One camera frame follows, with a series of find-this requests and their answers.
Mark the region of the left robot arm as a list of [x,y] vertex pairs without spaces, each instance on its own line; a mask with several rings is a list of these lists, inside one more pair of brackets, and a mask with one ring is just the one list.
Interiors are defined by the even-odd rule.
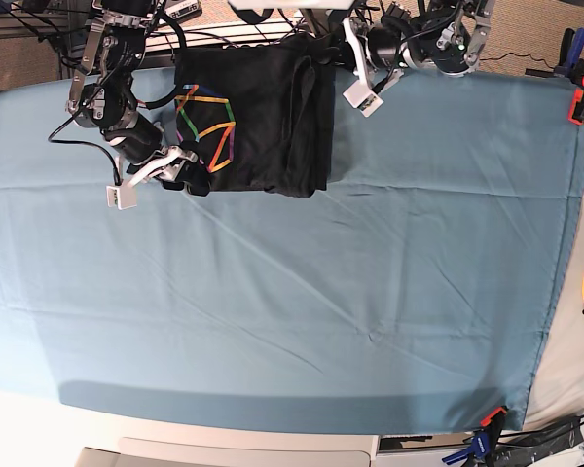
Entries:
[[329,64],[357,76],[355,107],[393,86],[408,69],[461,77],[478,69],[491,32],[493,1],[419,1],[415,12],[397,1],[353,1],[327,10],[316,39]]

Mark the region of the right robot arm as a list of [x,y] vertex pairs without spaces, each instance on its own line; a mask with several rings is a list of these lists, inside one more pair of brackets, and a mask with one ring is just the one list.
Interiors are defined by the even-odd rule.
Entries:
[[95,1],[100,12],[91,23],[87,43],[72,78],[66,109],[68,122],[97,129],[101,152],[112,167],[106,188],[109,206],[136,205],[136,187],[154,180],[169,191],[204,197],[210,177],[198,155],[184,144],[168,145],[164,130],[140,113],[166,106],[179,93],[141,103],[132,92],[133,72],[141,65],[146,41],[159,23],[166,23],[186,49],[185,34],[165,10],[163,1]]

